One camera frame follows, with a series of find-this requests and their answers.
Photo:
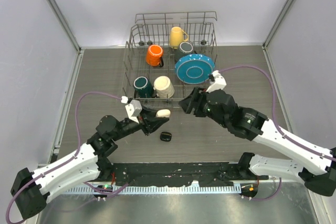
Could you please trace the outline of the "white earbud charging case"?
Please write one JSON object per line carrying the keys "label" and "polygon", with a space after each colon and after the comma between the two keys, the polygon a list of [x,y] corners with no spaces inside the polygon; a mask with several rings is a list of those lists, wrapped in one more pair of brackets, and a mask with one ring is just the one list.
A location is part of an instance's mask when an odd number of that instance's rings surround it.
{"label": "white earbud charging case", "polygon": [[169,118],[171,115],[171,111],[169,109],[161,109],[156,112],[157,118]]}

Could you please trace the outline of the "black earbud charging case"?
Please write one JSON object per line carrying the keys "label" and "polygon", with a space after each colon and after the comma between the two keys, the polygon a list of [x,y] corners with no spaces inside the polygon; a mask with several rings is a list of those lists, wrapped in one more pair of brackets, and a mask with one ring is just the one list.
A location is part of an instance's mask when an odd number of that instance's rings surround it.
{"label": "black earbud charging case", "polygon": [[161,132],[160,133],[160,140],[164,142],[170,142],[172,139],[172,134],[170,132]]}

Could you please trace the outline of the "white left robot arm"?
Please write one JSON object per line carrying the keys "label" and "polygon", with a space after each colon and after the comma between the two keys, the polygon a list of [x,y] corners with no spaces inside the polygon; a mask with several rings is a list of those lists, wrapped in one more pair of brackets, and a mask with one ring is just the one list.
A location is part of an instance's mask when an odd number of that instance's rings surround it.
{"label": "white left robot arm", "polygon": [[103,116],[95,134],[76,151],[34,171],[25,167],[17,173],[9,204],[17,206],[23,220],[40,213],[73,186],[95,179],[107,181],[112,174],[108,156],[117,149],[116,141],[137,131],[149,135],[168,122],[171,115],[168,109],[149,109],[137,100],[125,109],[128,116],[122,121],[112,115]]}

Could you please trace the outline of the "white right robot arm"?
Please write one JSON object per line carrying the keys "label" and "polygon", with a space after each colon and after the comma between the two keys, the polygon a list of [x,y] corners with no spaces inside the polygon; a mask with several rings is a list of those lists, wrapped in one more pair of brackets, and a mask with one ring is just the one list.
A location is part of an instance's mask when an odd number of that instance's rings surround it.
{"label": "white right robot arm", "polygon": [[310,143],[279,127],[266,115],[239,106],[223,90],[206,92],[194,88],[179,102],[186,114],[208,117],[235,137],[268,146],[288,157],[266,158],[244,153],[237,173],[242,179],[252,176],[275,176],[295,180],[312,192],[330,197],[335,192],[335,149]]}

